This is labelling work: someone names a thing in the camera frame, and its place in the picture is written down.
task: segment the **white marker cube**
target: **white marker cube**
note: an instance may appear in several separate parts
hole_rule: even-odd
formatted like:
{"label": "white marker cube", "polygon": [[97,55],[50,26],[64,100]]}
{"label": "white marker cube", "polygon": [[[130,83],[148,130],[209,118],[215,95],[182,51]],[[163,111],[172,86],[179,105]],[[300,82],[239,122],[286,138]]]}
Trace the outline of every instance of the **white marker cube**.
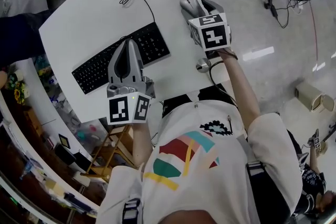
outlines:
{"label": "white marker cube", "polygon": [[230,28],[225,13],[208,15],[189,20],[196,44],[204,51],[230,47]]}
{"label": "white marker cube", "polygon": [[108,124],[145,123],[151,97],[140,92],[118,94],[108,98]]}

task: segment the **floor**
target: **floor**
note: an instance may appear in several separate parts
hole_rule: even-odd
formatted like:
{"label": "floor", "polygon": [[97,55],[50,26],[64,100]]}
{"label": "floor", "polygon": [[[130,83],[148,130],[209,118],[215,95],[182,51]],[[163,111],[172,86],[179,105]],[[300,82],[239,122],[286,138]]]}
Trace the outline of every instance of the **floor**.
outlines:
{"label": "floor", "polygon": [[[49,0],[52,8],[65,0]],[[316,81],[336,67],[336,1],[312,0],[318,45],[316,47],[312,11],[309,3],[300,15],[289,10],[289,24],[282,29],[264,9],[265,0],[213,0],[224,7],[232,29],[232,48],[239,57],[263,112],[285,110],[286,102],[294,97],[295,85],[303,79]],[[276,8],[287,6],[287,0],[274,0]],[[287,11],[279,10],[284,24]],[[274,53],[246,60],[246,54],[273,47]],[[318,71],[313,68],[321,66]],[[153,122],[160,119],[160,104],[153,109]]]}

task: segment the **computer mouse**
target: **computer mouse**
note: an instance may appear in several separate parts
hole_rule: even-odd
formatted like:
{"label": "computer mouse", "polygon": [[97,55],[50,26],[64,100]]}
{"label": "computer mouse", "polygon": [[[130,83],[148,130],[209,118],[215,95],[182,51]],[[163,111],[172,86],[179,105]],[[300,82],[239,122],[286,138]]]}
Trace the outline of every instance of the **computer mouse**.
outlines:
{"label": "computer mouse", "polygon": [[180,5],[193,18],[206,16],[198,0],[180,0]]}

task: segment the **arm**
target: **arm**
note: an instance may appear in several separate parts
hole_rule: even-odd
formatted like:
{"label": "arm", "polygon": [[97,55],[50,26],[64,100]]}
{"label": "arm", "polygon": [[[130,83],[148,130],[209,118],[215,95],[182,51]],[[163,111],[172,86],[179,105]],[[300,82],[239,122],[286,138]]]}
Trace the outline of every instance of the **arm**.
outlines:
{"label": "arm", "polygon": [[314,146],[310,147],[310,162],[309,162],[310,169],[312,169],[318,175],[320,171],[317,167],[317,157],[316,157],[316,150]]}
{"label": "arm", "polygon": [[133,159],[134,165],[139,167],[148,161],[153,151],[148,123],[133,125]]}
{"label": "arm", "polygon": [[259,116],[248,129],[248,144],[293,213],[302,191],[298,158],[287,129],[275,113]]}
{"label": "arm", "polygon": [[7,82],[7,73],[4,71],[0,71],[0,89],[6,84]]}
{"label": "arm", "polygon": [[256,95],[238,61],[234,57],[220,51],[218,53],[226,66],[236,97],[237,106],[242,116],[241,119],[245,129],[248,130],[251,123],[260,116],[260,108]]}

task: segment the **person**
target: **person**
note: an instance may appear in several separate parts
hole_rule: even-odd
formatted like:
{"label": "person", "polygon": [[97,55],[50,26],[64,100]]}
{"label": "person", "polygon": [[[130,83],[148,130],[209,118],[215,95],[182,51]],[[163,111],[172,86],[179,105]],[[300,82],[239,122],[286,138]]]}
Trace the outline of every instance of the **person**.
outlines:
{"label": "person", "polygon": [[[297,154],[302,154],[302,150],[289,132]],[[318,214],[324,213],[336,205],[336,193],[331,190],[326,191],[326,181],[324,174],[321,173],[317,166],[316,149],[310,144],[309,165],[305,164],[302,173],[302,194],[296,206],[296,214],[306,214],[310,217],[318,217]]]}
{"label": "person", "polygon": [[[187,95],[164,101],[154,149],[148,125],[134,124],[132,154],[137,169],[113,168],[98,224],[263,224],[269,223],[273,214],[267,207],[269,218],[261,221],[265,218],[257,204],[263,202],[277,210],[281,199],[288,217],[294,212],[302,179],[286,127],[279,115],[260,114],[233,52],[224,49],[219,54],[237,107],[220,93],[225,91],[220,85],[220,90],[200,90],[197,102]],[[241,139],[245,130],[248,142]],[[259,192],[252,188],[251,170],[246,168],[250,154],[244,145],[262,162],[281,197],[259,199]],[[279,223],[277,218],[272,222]]]}
{"label": "person", "polygon": [[5,86],[7,82],[7,73],[3,70],[0,71],[0,89]]}
{"label": "person", "polygon": [[0,68],[45,53],[39,28],[53,13],[23,13],[0,18]]}

